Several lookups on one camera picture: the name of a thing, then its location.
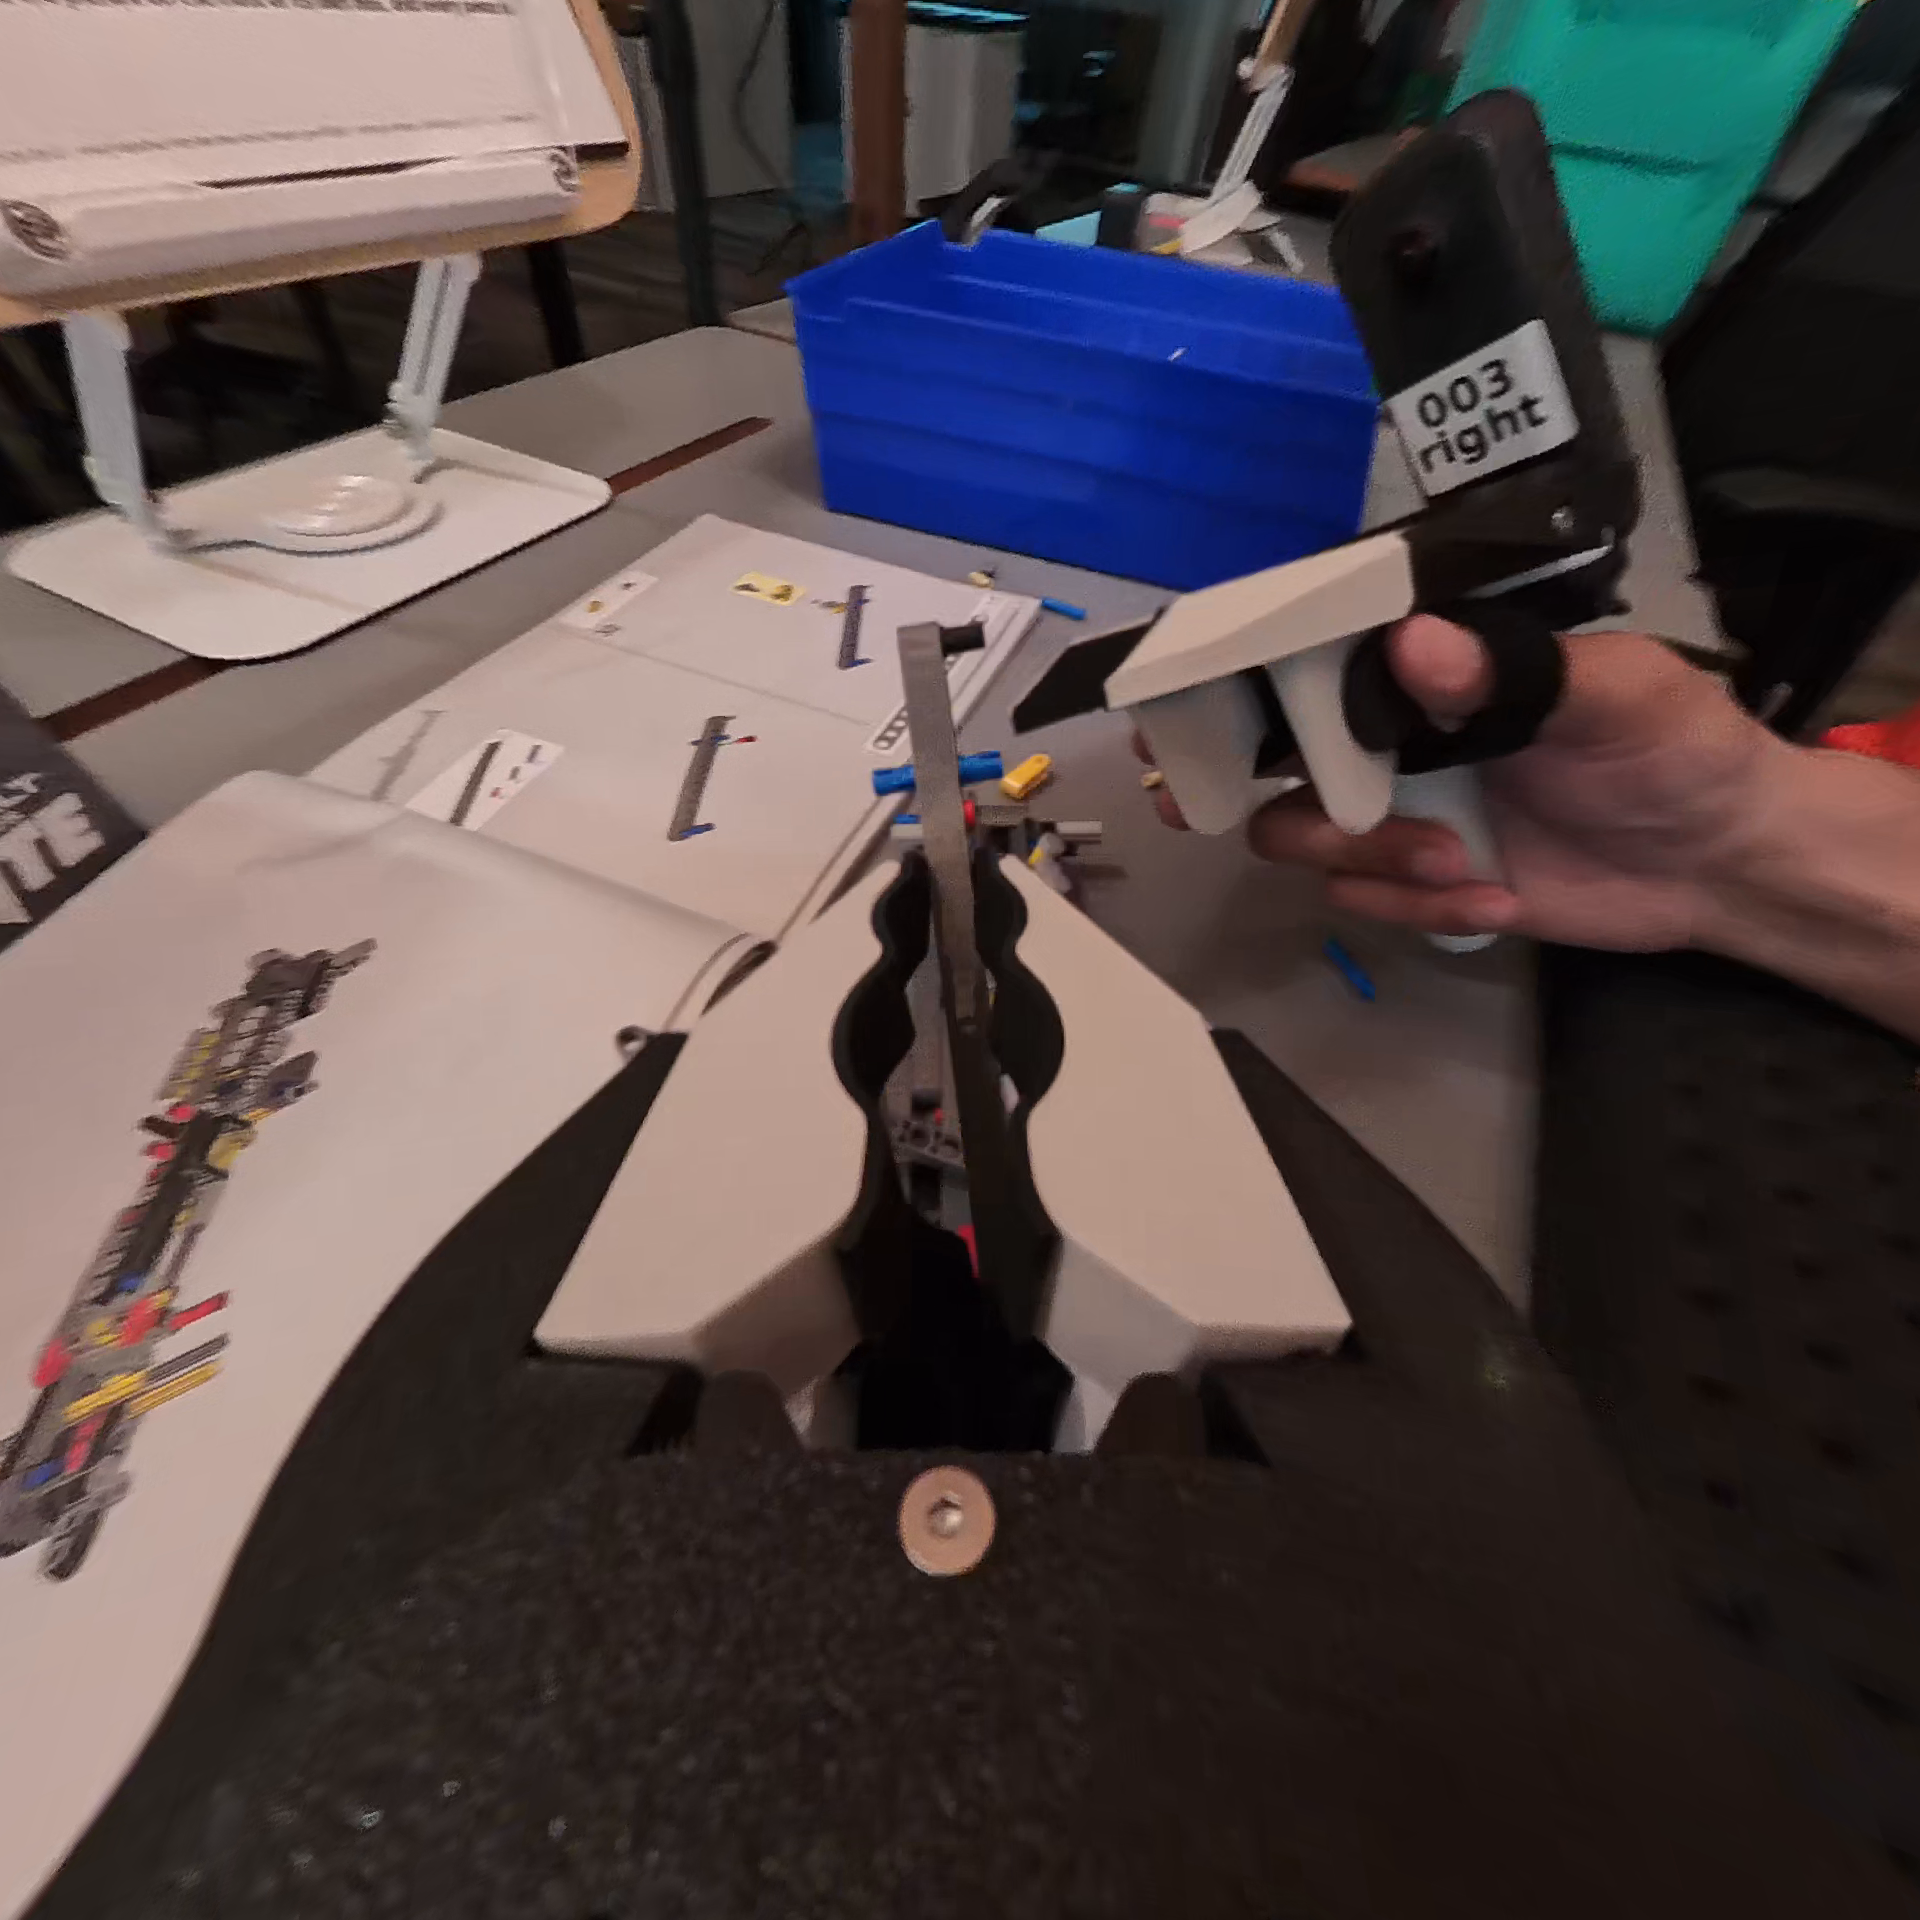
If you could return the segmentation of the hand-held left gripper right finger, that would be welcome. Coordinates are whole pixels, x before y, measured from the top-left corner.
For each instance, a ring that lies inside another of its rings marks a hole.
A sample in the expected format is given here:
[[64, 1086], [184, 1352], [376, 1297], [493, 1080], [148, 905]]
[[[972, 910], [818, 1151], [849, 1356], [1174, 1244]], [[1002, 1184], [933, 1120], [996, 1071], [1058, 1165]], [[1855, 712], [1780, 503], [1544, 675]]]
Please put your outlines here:
[[1063, 1059], [1024, 1096], [1024, 1151], [1058, 1235], [1039, 1341], [1071, 1377], [1054, 1446], [1085, 1454], [1141, 1376], [1332, 1352], [1353, 1325], [1273, 1155], [1188, 1001], [1018, 859], [1012, 959]]

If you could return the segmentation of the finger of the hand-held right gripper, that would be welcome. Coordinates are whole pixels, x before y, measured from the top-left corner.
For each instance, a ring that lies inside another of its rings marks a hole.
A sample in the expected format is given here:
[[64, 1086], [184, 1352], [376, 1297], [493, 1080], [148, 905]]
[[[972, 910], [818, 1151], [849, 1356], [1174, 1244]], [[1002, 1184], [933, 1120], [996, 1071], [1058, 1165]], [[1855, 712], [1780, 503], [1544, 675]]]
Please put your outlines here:
[[1130, 710], [1388, 625], [1412, 609], [1404, 529], [1186, 592], [1148, 621], [1069, 644], [1012, 705], [1024, 735], [1092, 710]]
[[1279, 793], [1278, 774], [1256, 774], [1269, 724], [1247, 679], [1214, 679], [1145, 702], [1135, 732], [1190, 831], [1234, 831]]

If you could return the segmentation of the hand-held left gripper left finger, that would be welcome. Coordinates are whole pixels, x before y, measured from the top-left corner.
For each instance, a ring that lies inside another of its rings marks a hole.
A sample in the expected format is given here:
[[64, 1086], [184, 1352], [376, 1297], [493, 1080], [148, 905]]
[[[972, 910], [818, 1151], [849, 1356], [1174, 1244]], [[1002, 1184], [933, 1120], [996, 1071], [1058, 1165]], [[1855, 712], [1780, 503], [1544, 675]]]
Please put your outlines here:
[[760, 1376], [804, 1437], [863, 1319], [842, 1244], [896, 1177], [885, 1092], [917, 1039], [918, 861], [888, 859], [686, 1032], [535, 1325], [546, 1358]]

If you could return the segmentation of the grey lego car chassis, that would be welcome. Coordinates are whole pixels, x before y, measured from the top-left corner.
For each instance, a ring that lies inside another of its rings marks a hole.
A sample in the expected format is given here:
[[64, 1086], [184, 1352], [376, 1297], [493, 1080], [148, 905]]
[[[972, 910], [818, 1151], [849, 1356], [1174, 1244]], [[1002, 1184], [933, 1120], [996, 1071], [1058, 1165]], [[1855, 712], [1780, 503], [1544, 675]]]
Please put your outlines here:
[[[1071, 896], [1074, 861], [1106, 838], [1106, 825], [1092, 815], [1046, 819], [1028, 805], [1007, 800], [973, 801], [978, 806], [972, 829], [976, 847], [1022, 859], [1060, 896]], [[973, 1257], [964, 1140], [956, 1113], [952, 1056], [935, 950], [912, 974], [904, 1004], [913, 1019], [913, 1037], [881, 1101], [896, 1160], [912, 1207], [936, 1227], [958, 1231]]]

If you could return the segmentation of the person's right forearm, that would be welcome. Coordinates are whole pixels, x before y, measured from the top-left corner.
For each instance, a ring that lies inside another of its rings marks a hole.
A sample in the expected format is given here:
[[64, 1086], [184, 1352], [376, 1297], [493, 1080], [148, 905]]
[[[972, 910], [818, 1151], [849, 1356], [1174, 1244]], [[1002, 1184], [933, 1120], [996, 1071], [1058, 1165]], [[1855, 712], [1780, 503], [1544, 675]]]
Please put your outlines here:
[[1917, 1039], [1917, 772], [1767, 747], [1700, 940]]

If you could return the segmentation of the open lego instruction booklet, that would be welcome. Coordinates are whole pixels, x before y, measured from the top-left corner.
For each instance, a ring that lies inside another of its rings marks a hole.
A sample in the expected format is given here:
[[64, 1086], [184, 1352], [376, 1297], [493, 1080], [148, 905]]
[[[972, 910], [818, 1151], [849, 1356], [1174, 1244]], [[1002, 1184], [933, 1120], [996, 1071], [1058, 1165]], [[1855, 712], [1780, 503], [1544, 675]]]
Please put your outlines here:
[[300, 1431], [438, 1241], [826, 901], [896, 631], [1039, 600], [702, 516], [4, 950], [4, 1916], [176, 1705]]

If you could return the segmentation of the yellow car lego box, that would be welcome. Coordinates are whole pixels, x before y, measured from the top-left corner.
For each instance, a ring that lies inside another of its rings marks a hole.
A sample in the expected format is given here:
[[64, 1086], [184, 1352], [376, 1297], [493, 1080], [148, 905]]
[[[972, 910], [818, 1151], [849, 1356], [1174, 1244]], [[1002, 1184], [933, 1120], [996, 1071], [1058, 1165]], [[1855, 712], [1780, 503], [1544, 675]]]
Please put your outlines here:
[[55, 735], [1, 693], [1, 948], [137, 847], [144, 829]]

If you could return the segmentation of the person's right hand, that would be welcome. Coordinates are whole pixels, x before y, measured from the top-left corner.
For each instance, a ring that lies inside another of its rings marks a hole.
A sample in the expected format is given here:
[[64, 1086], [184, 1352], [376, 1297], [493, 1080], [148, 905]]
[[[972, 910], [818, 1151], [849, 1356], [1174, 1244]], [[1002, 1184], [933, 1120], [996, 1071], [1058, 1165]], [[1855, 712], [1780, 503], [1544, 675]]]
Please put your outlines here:
[[1266, 801], [1250, 847], [1314, 872], [1348, 915], [1436, 937], [1706, 950], [1716, 884], [1783, 740], [1653, 638], [1574, 635], [1562, 653], [1541, 734], [1479, 772], [1500, 877], [1444, 823], [1389, 815], [1348, 835], [1305, 793]]

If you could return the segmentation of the teal felt bag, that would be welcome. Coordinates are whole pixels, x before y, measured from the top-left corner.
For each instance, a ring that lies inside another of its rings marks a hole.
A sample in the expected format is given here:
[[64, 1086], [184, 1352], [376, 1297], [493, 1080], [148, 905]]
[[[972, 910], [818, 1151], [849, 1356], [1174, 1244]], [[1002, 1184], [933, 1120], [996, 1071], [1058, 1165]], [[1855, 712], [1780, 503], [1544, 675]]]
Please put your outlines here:
[[1530, 97], [1590, 305], [1662, 333], [1855, 24], [1855, 3], [1487, 3], [1449, 105]]

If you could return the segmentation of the curved wooden desk lamp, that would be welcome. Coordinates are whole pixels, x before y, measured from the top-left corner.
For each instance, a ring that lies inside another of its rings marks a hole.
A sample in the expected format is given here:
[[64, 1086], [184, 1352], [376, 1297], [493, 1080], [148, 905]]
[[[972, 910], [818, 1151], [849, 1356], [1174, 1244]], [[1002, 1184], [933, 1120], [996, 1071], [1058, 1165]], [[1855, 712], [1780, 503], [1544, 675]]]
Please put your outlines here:
[[1197, 256], [1238, 232], [1261, 208], [1261, 188], [1252, 182], [1260, 150], [1286, 102], [1294, 53], [1305, 31], [1312, 3], [1276, 3], [1263, 21], [1256, 47], [1238, 61], [1238, 81], [1247, 111], [1223, 160], [1206, 201], [1183, 216], [1174, 252]]

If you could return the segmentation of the blue storage bin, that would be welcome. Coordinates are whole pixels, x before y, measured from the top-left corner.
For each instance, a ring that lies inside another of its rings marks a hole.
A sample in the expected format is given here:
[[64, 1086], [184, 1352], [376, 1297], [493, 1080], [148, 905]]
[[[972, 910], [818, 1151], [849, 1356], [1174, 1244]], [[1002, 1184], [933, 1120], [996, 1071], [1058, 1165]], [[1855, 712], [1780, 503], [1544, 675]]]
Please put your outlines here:
[[785, 300], [832, 511], [1174, 592], [1360, 529], [1377, 401], [1325, 283], [918, 224]]

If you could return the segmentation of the black mesh office chair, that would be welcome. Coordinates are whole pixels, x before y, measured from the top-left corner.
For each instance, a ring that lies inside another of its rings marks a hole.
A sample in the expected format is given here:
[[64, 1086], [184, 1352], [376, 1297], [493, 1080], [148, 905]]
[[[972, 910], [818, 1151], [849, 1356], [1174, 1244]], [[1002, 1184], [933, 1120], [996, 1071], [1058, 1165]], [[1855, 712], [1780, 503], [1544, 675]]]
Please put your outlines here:
[[1693, 300], [1664, 392], [1735, 695], [1800, 735], [1916, 588], [1916, 79]]

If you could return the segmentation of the black curved headset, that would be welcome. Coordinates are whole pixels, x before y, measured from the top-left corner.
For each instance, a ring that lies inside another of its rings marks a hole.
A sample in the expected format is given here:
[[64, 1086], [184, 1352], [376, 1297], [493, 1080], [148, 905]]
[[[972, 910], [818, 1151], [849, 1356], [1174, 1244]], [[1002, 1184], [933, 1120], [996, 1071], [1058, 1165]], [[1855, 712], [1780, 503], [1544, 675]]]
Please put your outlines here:
[[940, 209], [944, 239], [972, 246], [986, 230], [1038, 232], [1054, 155], [1007, 150], [986, 161]]

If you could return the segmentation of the black tripod pole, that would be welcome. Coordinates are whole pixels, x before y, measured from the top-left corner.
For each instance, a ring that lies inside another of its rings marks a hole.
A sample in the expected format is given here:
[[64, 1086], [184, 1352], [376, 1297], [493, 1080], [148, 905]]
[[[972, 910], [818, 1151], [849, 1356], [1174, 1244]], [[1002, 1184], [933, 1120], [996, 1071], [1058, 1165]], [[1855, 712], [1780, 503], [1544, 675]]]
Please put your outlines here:
[[721, 327], [713, 268], [713, 224], [703, 164], [702, 85], [697, 45], [686, 3], [639, 5], [645, 38], [661, 102], [663, 161], [673, 192], [678, 268], [687, 325]]

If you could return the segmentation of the white book stand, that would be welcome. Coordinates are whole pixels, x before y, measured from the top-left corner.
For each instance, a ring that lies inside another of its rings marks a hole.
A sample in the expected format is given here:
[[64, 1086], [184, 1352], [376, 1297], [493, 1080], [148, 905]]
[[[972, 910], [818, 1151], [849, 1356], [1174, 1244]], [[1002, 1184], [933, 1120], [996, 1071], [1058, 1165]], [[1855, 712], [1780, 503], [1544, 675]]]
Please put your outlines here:
[[[632, 95], [597, 5], [568, 5], [614, 94], [621, 148], [374, 157], [326, 144], [218, 160], [126, 155], [4, 166], [4, 328], [55, 321], [97, 511], [14, 544], [22, 582], [183, 656], [297, 653], [607, 503], [607, 485], [441, 428], [486, 252], [557, 243], [637, 197]], [[378, 422], [152, 491], [127, 315], [264, 285], [416, 264]]]

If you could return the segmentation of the brick picture instruction sheet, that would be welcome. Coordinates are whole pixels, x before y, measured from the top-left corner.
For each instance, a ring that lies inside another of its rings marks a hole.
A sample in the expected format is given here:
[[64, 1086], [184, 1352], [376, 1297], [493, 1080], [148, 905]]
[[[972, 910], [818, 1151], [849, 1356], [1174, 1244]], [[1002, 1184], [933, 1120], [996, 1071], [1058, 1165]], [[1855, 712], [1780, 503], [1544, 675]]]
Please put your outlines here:
[[568, 5], [1, 5], [4, 166], [625, 144]]

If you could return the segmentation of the wooden post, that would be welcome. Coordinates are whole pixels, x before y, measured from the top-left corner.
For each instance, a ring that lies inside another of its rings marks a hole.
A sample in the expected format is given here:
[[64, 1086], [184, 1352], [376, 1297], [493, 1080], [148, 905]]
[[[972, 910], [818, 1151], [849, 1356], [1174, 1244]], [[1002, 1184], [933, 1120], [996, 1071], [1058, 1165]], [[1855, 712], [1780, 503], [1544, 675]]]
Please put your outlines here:
[[847, 5], [847, 201], [856, 248], [904, 227], [904, 35], [908, 3]]

